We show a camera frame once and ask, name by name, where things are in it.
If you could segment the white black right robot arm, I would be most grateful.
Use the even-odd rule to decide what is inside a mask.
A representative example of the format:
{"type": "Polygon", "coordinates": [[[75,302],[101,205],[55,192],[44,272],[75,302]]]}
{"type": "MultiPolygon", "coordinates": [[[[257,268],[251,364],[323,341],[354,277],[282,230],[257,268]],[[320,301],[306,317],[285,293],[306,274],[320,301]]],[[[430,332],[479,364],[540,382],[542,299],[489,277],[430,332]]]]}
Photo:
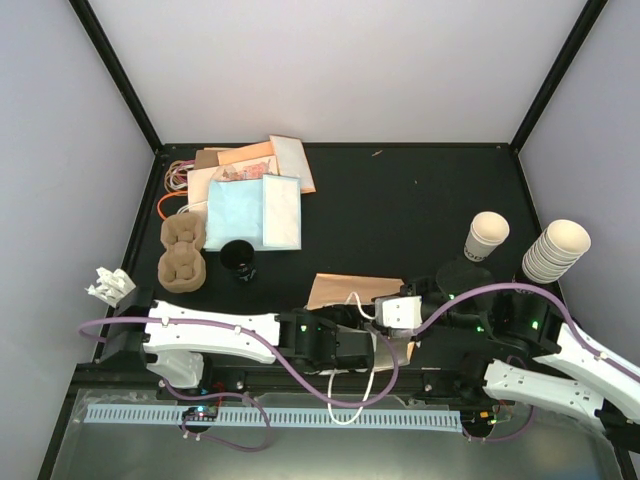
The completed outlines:
{"type": "Polygon", "coordinates": [[[545,286],[497,284],[463,259],[404,281],[421,303],[413,326],[427,403],[473,413],[525,403],[571,417],[613,445],[639,449],[639,368],[582,330],[545,286]]]}

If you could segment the short white cup stack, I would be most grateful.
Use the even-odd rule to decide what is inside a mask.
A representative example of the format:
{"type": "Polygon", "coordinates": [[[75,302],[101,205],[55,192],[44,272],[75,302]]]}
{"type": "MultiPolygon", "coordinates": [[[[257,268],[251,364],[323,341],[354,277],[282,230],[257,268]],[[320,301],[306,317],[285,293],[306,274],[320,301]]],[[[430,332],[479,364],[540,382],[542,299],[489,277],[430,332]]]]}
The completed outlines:
{"type": "Polygon", "coordinates": [[[463,253],[472,262],[482,262],[509,234],[509,223],[502,215],[493,211],[480,212],[470,224],[463,253]]]}

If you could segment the black enclosure frame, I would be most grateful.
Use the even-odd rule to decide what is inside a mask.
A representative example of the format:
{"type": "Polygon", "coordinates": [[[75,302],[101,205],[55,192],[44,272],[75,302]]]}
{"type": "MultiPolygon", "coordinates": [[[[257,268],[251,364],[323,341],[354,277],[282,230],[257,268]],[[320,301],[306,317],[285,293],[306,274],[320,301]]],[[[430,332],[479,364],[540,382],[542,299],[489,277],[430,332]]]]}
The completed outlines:
{"type": "MultiPolygon", "coordinates": [[[[150,286],[152,282],[150,273],[152,253],[159,253],[159,247],[151,248],[151,234],[160,232],[160,220],[151,220],[151,202],[152,200],[160,199],[160,174],[168,171],[169,160],[178,160],[178,154],[195,153],[196,147],[202,147],[205,144],[166,143],[161,145],[160,137],[155,127],[152,126],[152,122],[144,110],[139,96],[135,92],[135,88],[127,76],[90,1],[69,2],[155,154],[122,264],[128,273],[134,274],[134,280],[141,279],[144,286],[150,286]]],[[[514,207],[516,226],[524,226],[527,234],[533,234],[534,230],[536,233],[540,233],[542,227],[525,180],[525,173],[519,154],[543,113],[548,108],[553,94],[555,94],[608,2],[586,1],[560,49],[560,53],[554,60],[542,86],[536,93],[523,121],[516,130],[512,141],[508,143],[307,143],[305,146],[310,147],[311,167],[319,168],[320,180],[324,181],[324,184],[322,182],[321,184],[338,188],[338,193],[345,193],[347,200],[373,199],[372,194],[367,193],[365,195],[364,187],[374,186],[374,180],[376,182],[383,180],[382,166],[376,164],[377,166],[373,167],[373,177],[365,180],[364,187],[348,186],[346,180],[340,180],[334,174],[330,174],[329,167],[338,166],[338,160],[348,160],[351,162],[347,165],[349,167],[364,166],[366,163],[364,160],[365,153],[372,154],[374,147],[381,147],[383,149],[382,154],[388,154],[385,157],[385,161],[399,161],[401,167],[408,167],[408,173],[402,173],[401,179],[408,180],[409,173],[433,173],[436,180],[444,180],[445,173],[453,174],[453,180],[446,180],[445,186],[454,187],[452,205],[456,208],[461,208],[462,194],[459,191],[462,191],[463,180],[467,179],[467,177],[471,179],[471,176],[469,176],[471,173],[480,173],[480,168],[488,165],[490,167],[489,173],[483,175],[491,181],[497,181],[497,179],[504,177],[507,181],[507,192],[516,194],[514,207]]],[[[329,232],[329,223],[327,223],[329,221],[328,208],[337,206],[336,202],[337,200],[326,199],[311,201],[311,212],[319,215],[311,218],[309,220],[310,223],[305,224],[313,227],[311,228],[311,233],[324,234],[329,232]]],[[[336,247],[337,250],[334,249],[335,252],[330,250],[329,247],[325,248],[321,243],[312,240],[311,253],[304,253],[303,251],[302,258],[313,261],[333,259],[342,262],[341,265],[344,266],[346,265],[347,256],[346,250],[343,251],[343,247],[346,249],[346,247],[356,245],[357,242],[354,243],[354,235],[352,233],[348,234],[346,227],[340,230],[336,237],[338,246],[336,247]]],[[[293,280],[298,282],[294,285],[297,288],[297,290],[294,289],[294,293],[297,295],[294,299],[301,300],[302,286],[311,285],[307,281],[311,279],[310,274],[305,273],[303,275],[302,264],[297,260],[287,260],[289,263],[284,262],[285,256],[283,255],[273,254],[267,256],[266,265],[268,267],[281,266],[281,268],[289,268],[286,272],[290,273],[293,280]]],[[[99,365],[101,364],[97,363],[97,360],[99,354],[104,353],[104,348],[96,346],[92,361],[79,364],[76,367],[37,479],[53,479],[54,470],[57,467],[61,472],[63,463],[61,458],[67,455],[64,452],[61,453],[64,450],[62,427],[63,423],[65,428],[72,423],[71,400],[78,400],[80,389],[89,389],[89,387],[104,387],[103,389],[106,390],[123,390],[125,387],[145,387],[147,390],[150,389],[150,373],[143,374],[141,370],[138,372],[135,369],[129,372],[128,370],[100,367],[99,365]]]]}

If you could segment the brown paper takeout bag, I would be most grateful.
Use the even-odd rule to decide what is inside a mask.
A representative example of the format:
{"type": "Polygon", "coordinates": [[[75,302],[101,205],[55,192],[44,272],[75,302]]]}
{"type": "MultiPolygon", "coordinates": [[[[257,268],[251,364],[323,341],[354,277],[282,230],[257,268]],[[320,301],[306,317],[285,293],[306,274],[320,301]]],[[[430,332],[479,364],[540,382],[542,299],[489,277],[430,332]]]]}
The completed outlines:
{"type": "MultiPolygon", "coordinates": [[[[335,313],[344,312],[346,315],[345,320],[333,321],[342,325],[349,324],[347,319],[351,321],[351,324],[354,324],[353,321],[355,321],[356,326],[350,328],[357,328],[358,321],[373,316],[373,313],[367,313],[364,307],[372,307],[374,298],[376,297],[395,295],[403,283],[399,278],[318,273],[314,279],[306,309],[315,311],[323,308],[326,310],[328,308],[327,313],[334,313],[334,311],[335,313]],[[346,307],[343,309],[329,308],[341,305],[354,308],[351,308],[351,310],[346,307]]],[[[398,357],[399,366],[409,365],[415,342],[409,341],[408,339],[390,339],[390,343],[398,357]]],[[[389,369],[392,369],[389,350],[386,347],[381,347],[379,351],[376,351],[373,370],[367,368],[361,370],[363,374],[369,373],[369,380],[361,401],[368,400],[373,387],[375,373],[389,369]]],[[[328,375],[327,396],[329,398],[332,398],[335,377],[337,375],[344,377],[347,373],[347,370],[333,370],[324,371],[319,374],[321,376],[328,375]]],[[[327,403],[328,415],[331,422],[340,426],[357,423],[363,409],[364,407],[359,407],[355,413],[349,417],[347,417],[346,413],[339,413],[336,416],[332,404],[327,403]]]]}

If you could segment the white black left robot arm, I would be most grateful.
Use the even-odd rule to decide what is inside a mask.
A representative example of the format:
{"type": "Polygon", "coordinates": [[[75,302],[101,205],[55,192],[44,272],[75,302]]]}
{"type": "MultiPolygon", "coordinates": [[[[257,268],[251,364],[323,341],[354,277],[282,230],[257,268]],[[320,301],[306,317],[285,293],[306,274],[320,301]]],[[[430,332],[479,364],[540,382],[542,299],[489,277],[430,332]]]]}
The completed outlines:
{"type": "Polygon", "coordinates": [[[114,368],[146,369],[193,399],[213,391],[213,355],[271,365],[281,354],[301,374],[373,368],[372,334],[306,310],[260,315],[198,311],[156,300],[151,290],[142,289],[127,295],[116,313],[153,321],[113,325],[100,360],[114,368]]]}

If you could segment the tall white cup stack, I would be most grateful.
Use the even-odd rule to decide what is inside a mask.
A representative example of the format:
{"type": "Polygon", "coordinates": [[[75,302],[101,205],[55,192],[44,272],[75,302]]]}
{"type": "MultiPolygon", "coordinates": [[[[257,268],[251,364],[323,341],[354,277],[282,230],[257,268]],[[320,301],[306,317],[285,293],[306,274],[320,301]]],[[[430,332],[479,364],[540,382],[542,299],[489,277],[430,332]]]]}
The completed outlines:
{"type": "Polygon", "coordinates": [[[551,222],[525,253],[521,268],[537,284],[556,282],[590,249],[591,237],[577,222],[551,222]]]}

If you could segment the remaining black paper cup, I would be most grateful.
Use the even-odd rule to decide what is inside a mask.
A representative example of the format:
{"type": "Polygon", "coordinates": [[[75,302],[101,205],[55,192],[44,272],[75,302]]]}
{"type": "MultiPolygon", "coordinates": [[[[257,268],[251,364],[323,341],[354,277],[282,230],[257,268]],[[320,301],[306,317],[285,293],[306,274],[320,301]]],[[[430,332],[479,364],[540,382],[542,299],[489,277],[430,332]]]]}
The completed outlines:
{"type": "Polygon", "coordinates": [[[255,250],[245,240],[226,243],[220,250],[220,262],[240,282],[248,283],[255,277],[255,250]]]}

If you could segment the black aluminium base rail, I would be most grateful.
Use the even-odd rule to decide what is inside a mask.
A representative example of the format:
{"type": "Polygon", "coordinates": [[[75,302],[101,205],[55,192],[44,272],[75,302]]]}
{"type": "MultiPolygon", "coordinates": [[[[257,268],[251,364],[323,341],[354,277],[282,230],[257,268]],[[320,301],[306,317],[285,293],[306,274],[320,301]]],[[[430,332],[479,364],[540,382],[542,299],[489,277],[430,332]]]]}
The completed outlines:
{"type": "MultiPolygon", "coordinates": [[[[142,388],[159,389],[163,398],[170,394],[160,385],[161,377],[147,369],[107,368],[97,364],[81,364],[76,367],[72,382],[80,388],[142,388]]],[[[345,398],[363,393],[368,376],[363,373],[347,373],[336,376],[332,386],[334,398],[345,398]]],[[[452,370],[418,370],[409,367],[400,369],[396,383],[391,390],[404,400],[414,398],[431,404],[463,405],[474,402],[482,404],[479,395],[464,397],[459,392],[461,381],[452,370]]],[[[201,383],[197,387],[180,388],[189,396],[230,391],[247,392],[252,395],[267,393],[306,394],[308,390],[293,378],[281,365],[276,366],[236,366],[214,365],[207,361],[201,383]]]]}

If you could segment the brown white flat paper bag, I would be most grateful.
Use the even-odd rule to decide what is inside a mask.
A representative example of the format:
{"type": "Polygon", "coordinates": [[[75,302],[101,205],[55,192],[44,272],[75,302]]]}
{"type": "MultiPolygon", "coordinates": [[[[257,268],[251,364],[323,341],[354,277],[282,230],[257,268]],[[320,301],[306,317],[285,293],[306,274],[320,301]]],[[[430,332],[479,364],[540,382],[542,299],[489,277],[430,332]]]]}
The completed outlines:
{"type": "Polygon", "coordinates": [[[279,174],[298,178],[303,194],[315,193],[316,187],[302,141],[298,138],[271,135],[270,143],[278,161],[279,174]]]}

